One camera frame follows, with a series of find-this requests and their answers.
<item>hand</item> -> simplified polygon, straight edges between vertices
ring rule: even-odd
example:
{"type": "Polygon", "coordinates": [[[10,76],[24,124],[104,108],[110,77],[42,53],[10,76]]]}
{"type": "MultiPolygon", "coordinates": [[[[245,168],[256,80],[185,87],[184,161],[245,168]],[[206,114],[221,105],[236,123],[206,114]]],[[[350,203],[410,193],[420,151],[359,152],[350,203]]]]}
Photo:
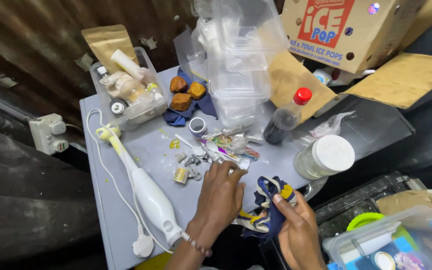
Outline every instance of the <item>hand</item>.
{"type": "Polygon", "coordinates": [[[243,207],[243,194],[246,184],[239,183],[248,171],[239,169],[230,161],[223,164],[213,163],[204,174],[198,208],[188,227],[195,229],[195,234],[204,230],[216,240],[218,235],[233,222],[243,207]]]}
{"type": "Polygon", "coordinates": [[[273,196],[273,202],[286,217],[279,232],[279,247],[292,270],[327,269],[321,255],[318,226],[315,213],[303,195],[294,191],[296,206],[292,207],[281,195],[273,196]]]}

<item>table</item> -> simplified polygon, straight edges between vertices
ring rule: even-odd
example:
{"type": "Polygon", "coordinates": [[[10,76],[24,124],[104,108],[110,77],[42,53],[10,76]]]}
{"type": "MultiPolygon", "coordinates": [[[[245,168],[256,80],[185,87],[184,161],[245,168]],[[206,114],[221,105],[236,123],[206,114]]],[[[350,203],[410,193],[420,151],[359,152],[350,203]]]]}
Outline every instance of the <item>table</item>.
{"type": "MultiPolygon", "coordinates": [[[[174,67],[158,73],[167,90],[169,90],[171,79],[177,75],[177,69],[178,67],[174,67]]],[[[348,100],[348,98],[341,103],[352,104],[351,102],[353,102],[355,104],[354,106],[360,106],[360,109],[368,107],[364,102],[376,103],[376,107],[388,107],[381,103],[362,100],[360,98],[357,98],[357,101],[351,101],[351,98],[349,98],[349,102],[346,102],[346,100],[348,100]]],[[[104,168],[102,168],[96,149],[97,145],[88,133],[94,132],[100,127],[99,116],[97,114],[92,115],[89,121],[89,127],[86,126],[87,113],[92,108],[100,107],[98,96],[93,95],[82,99],[80,101],[80,106],[81,115],[84,120],[84,135],[86,138],[86,147],[88,150],[94,194],[96,196],[97,211],[108,268],[111,270],[128,269],[145,260],[137,258],[132,251],[132,243],[138,236],[138,224],[129,208],[117,194],[111,178],[104,168]]],[[[329,112],[325,114],[327,117],[323,115],[318,119],[311,119],[304,122],[298,127],[298,129],[311,130],[312,127],[315,127],[321,122],[327,120],[330,115],[334,114],[334,111],[340,110],[341,108],[339,107],[340,106],[338,105],[329,110],[329,112]]],[[[264,115],[259,122],[252,127],[251,132],[262,132],[275,109],[275,106],[271,102],[266,102],[264,104],[264,115]]],[[[389,110],[396,119],[391,123],[391,125],[396,126],[398,132],[396,135],[393,135],[390,140],[384,139],[383,142],[376,144],[375,142],[372,142],[371,145],[375,146],[373,147],[374,149],[385,147],[412,134],[411,125],[405,122],[404,117],[402,117],[395,108],[389,107],[389,110]]],[[[197,111],[194,116],[203,118],[207,122],[209,130],[223,127],[221,122],[216,120],[215,117],[205,115],[201,111],[197,111]]],[[[123,132],[121,141],[129,154],[139,160],[136,162],[137,165],[143,168],[153,178],[153,180],[156,181],[159,187],[161,187],[173,205],[176,213],[177,224],[184,229],[196,212],[196,205],[201,191],[202,181],[190,179],[186,185],[181,185],[172,180],[176,168],[178,168],[178,166],[183,166],[176,162],[174,155],[183,151],[187,154],[191,153],[190,148],[183,143],[180,144],[179,149],[170,149],[170,142],[175,138],[174,134],[178,134],[190,142],[196,143],[196,141],[192,139],[193,137],[189,132],[188,127],[169,126],[164,122],[162,117],[157,117],[142,124],[135,131],[123,132]]],[[[357,149],[358,145],[361,145],[358,141],[361,136],[354,132],[354,128],[342,128],[341,136],[345,137],[355,149],[357,149]]],[[[102,161],[114,175],[123,196],[128,200],[129,204],[134,207],[133,200],[131,199],[131,186],[123,163],[119,160],[116,152],[109,144],[100,141],[99,146],[101,149],[102,161]]],[[[262,142],[261,145],[251,144],[250,147],[258,151],[261,154],[261,157],[257,162],[251,163],[248,174],[243,176],[241,179],[242,182],[246,183],[245,195],[243,198],[243,210],[250,211],[256,207],[253,193],[256,190],[256,180],[260,176],[264,175],[273,177],[277,175],[295,189],[309,184],[310,181],[297,174],[293,168],[293,158],[300,149],[292,143],[289,137],[286,138],[281,145],[271,145],[262,142]]],[[[209,166],[209,163],[202,162],[198,168],[203,174],[207,169],[209,169],[209,166]]],[[[312,191],[308,195],[313,196],[319,190],[318,188],[322,187],[326,180],[327,177],[316,182],[313,181],[313,183],[316,184],[316,187],[309,188],[309,190],[312,191]]],[[[163,245],[167,246],[164,234],[155,228],[150,222],[147,222],[147,224],[154,236],[163,245]]],[[[162,252],[163,250],[155,244],[150,257],[159,255],[162,252]]]]}

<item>wall socket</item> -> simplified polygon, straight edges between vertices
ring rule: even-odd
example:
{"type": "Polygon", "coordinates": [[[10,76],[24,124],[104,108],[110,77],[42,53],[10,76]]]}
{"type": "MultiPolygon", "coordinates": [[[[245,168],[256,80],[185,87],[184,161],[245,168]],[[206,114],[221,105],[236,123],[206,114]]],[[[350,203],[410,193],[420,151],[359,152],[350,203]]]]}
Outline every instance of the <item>wall socket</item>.
{"type": "Polygon", "coordinates": [[[61,115],[53,113],[30,120],[29,127],[37,150],[52,155],[68,149],[69,142],[63,138],[66,124],[61,115]]]}

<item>glass jar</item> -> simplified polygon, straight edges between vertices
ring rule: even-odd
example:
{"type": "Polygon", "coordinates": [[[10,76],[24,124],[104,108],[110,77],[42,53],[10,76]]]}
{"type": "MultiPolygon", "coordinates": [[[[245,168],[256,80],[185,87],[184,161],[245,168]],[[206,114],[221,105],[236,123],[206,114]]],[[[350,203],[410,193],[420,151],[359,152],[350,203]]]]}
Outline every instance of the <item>glass jar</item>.
{"type": "Polygon", "coordinates": [[[299,151],[293,165],[299,175],[315,180],[350,169],[354,159],[354,149],[346,139],[327,135],[299,151]]]}

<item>white hand blender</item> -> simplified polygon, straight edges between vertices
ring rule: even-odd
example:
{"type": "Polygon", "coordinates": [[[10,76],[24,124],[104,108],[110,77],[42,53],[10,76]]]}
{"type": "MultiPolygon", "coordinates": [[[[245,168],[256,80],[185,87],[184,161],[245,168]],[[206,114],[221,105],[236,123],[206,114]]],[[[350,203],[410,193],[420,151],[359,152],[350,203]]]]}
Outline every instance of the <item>white hand blender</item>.
{"type": "Polygon", "coordinates": [[[97,129],[96,134],[104,142],[111,143],[131,175],[130,180],[133,183],[133,192],[136,194],[142,210],[154,226],[164,233],[167,244],[170,247],[174,247],[176,240],[181,238],[183,230],[176,223],[173,205],[171,205],[168,197],[166,197],[161,188],[151,179],[144,169],[138,168],[133,161],[128,151],[126,151],[126,148],[124,148],[119,140],[121,130],[118,126],[113,125],[113,127],[111,127],[111,124],[107,124],[106,127],[97,129]]]}

